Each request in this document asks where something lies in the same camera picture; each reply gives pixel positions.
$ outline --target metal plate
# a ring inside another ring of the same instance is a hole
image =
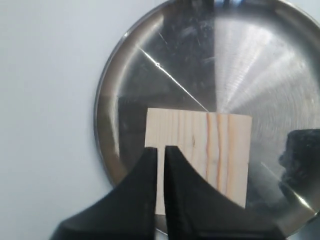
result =
[[[291,235],[320,209],[319,181],[290,200],[279,164],[291,131],[320,127],[319,65],[319,26],[287,2],[162,4],[121,39],[98,86],[94,130],[110,180],[139,159],[148,107],[250,115],[246,207]]]

